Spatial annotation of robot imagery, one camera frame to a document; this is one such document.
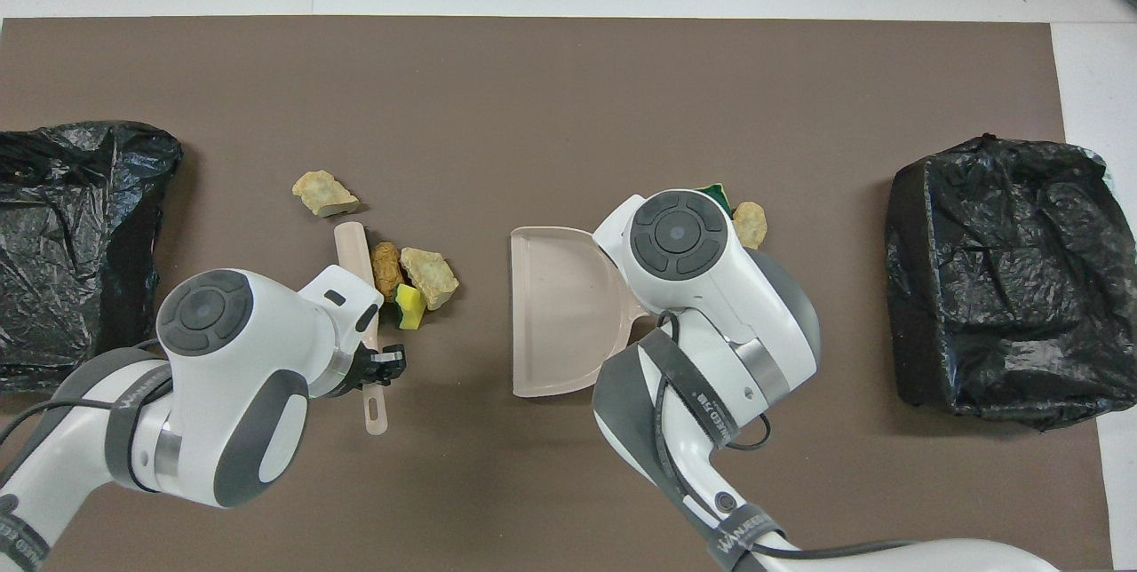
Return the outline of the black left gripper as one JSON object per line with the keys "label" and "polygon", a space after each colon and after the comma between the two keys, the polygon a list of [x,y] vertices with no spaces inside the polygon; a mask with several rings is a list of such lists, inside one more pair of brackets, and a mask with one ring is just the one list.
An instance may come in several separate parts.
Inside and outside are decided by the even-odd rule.
{"label": "black left gripper", "polygon": [[402,371],[406,367],[407,358],[402,343],[383,346],[381,351],[374,351],[367,346],[357,346],[345,378],[341,378],[338,386],[330,390],[330,398],[349,393],[352,389],[362,389],[363,386],[372,386],[375,382],[381,386],[390,386],[395,379],[402,376]]}

